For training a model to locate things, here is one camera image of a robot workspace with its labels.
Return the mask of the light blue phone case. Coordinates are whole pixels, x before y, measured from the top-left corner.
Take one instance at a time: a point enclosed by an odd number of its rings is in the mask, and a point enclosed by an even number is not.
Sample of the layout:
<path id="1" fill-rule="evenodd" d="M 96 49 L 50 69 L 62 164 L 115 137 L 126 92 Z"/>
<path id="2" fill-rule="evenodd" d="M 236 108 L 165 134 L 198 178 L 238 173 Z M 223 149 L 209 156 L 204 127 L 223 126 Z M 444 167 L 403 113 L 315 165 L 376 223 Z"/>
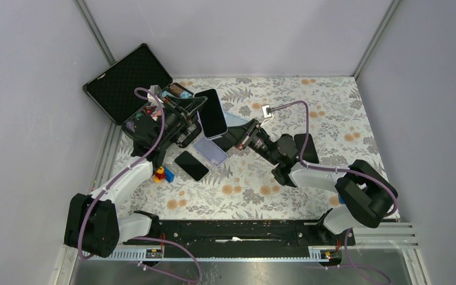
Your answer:
<path id="1" fill-rule="evenodd" d="M 229 112 L 224 112 L 223 115 L 228 127 L 240 126 L 248 123 L 246 119 L 233 115 Z"/>

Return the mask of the lilac phone case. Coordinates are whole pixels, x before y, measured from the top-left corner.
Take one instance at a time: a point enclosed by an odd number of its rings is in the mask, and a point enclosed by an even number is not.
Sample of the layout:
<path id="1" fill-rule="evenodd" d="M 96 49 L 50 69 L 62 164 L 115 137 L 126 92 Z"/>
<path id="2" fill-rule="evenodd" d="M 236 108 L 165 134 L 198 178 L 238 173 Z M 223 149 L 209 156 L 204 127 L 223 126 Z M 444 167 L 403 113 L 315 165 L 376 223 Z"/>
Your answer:
<path id="1" fill-rule="evenodd" d="M 201 137 L 194 143 L 194 149 L 206 159 L 213 167 L 219 167 L 228 158 L 228 155 L 212 140 Z"/>

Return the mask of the black phone without case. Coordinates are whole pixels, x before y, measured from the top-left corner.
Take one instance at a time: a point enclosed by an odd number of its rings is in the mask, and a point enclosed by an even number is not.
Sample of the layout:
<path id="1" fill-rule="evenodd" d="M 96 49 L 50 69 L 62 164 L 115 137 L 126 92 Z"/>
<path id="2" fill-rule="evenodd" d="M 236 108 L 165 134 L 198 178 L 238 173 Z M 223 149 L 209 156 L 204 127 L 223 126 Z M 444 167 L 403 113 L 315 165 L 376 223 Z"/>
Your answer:
<path id="1" fill-rule="evenodd" d="M 296 148 L 297 148 L 297 157 L 299 156 L 303 145 L 305 145 L 305 150 L 303 152 L 303 159 L 308 163 L 319 164 L 318 154 L 315 148 L 314 141 L 310 134 L 308 134 L 307 142 L 305 143 L 306 136 L 305 134 L 296 134 L 293 137 Z"/>

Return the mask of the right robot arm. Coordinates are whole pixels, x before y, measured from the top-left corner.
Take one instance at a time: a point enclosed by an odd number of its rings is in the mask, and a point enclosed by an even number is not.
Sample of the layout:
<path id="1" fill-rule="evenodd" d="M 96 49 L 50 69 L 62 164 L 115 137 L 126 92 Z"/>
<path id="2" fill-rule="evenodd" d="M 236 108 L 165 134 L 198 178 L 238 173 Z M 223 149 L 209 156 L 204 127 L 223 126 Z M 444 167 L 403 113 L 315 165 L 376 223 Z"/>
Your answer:
<path id="1" fill-rule="evenodd" d="M 385 216 L 396 208 L 397 191 L 369 163 L 355 160 L 349 166 L 333 167 L 303 161 L 302 151 L 309 144 L 310 135 L 303 141 L 283 134 L 273 141 L 261 124 L 253 119 L 243 125 L 231 126 L 215 142 L 222 149 L 251 149 L 274 168 L 275 180 L 283 186 L 313 187 L 337 193 L 343 205 L 332 208 L 319 220 L 317 237 L 330 245 L 347 229 L 377 228 Z"/>

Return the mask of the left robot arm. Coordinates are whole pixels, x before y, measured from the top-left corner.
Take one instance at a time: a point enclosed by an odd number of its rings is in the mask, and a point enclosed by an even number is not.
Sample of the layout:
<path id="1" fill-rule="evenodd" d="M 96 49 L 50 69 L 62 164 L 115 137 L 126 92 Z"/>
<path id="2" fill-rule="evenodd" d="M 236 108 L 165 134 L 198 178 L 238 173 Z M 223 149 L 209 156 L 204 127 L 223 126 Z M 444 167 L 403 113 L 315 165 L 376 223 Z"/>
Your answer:
<path id="1" fill-rule="evenodd" d="M 152 244 L 160 238 L 158 217 L 135 211 L 118 217 L 117 210 L 162 166 L 166 150 L 197 121 L 203 98 L 166 96 L 156 103 L 156 118 L 144 110 L 128 119 L 123 130 L 134 142 L 126 166 L 89 194 L 70 201 L 64 244 L 78 250 L 81 259 L 108 257 L 120 243 L 139 237 Z"/>

